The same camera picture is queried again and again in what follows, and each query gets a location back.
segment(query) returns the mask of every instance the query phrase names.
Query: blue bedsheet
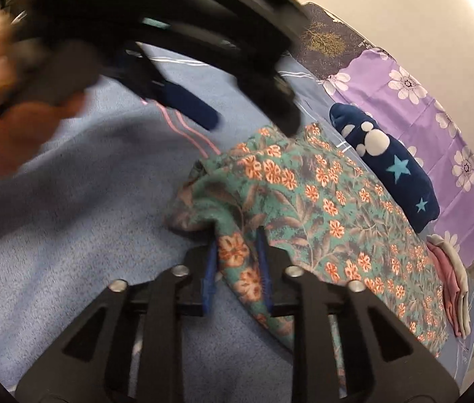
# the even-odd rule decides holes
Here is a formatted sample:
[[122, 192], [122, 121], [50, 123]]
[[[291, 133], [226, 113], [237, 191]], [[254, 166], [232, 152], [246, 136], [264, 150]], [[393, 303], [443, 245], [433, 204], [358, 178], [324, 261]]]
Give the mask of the blue bedsheet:
[[[20, 174], [0, 181], [0, 381], [8, 388], [111, 280], [143, 282], [181, 261], [192, 242], [163, 227], [167, 202], [198, 157], [225, 151], [267, 123], [222, 71], [151, 53], [224, 123], [206, 140], [174, 111], [103, 80], [83, 117], [66, 123]], [[305, 121], [332, 105], [292, 58], [280, 70]], [[332, 135], [365, 168], [333, 128]], [[187, 402], [290, 401], [289, 353], [222, 282], [211, 316], [184, 324]]]

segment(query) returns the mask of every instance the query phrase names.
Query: leaf pattern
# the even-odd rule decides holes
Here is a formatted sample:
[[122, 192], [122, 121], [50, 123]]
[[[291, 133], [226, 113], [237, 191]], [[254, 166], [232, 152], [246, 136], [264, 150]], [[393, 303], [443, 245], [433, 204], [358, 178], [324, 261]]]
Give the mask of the leaf pattern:
[[[229, 152], [198, 161], [167, 223], [185, 231], [214, 224], [228, 285], [288, 347], [293, 319], [268, 314], [250, 250], [261, 225], [271, 245], [319, 279], [362, 280], [436, 355], [447, 339], [447, 321], [427, 247], [380, 181], [333, 145], [317, 123], [292, 140], [264, 127]], [[339, 366], [335, 324], [332, 335]]]

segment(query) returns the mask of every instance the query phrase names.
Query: star print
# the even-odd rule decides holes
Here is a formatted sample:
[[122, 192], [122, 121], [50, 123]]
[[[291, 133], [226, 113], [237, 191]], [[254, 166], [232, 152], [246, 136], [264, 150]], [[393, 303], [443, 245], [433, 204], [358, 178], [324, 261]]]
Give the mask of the star print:
[[427, 202], [423, 201], [423, 198], [421, 198], [420, 202], [416, 205], [416, 207], [418, 208], [418, 213], [420, 213], [420, 211], [426, 211], [426, 204]]
[[408, 159], [400, 161], [399, 157], [394, 155], [394, 164], [386, 169], [386, 171], [394, 173], [394, 183], [397, 183], [402, 174], [408, 174], [410, 176], [411, 172], [408, 170], [407, 164]]

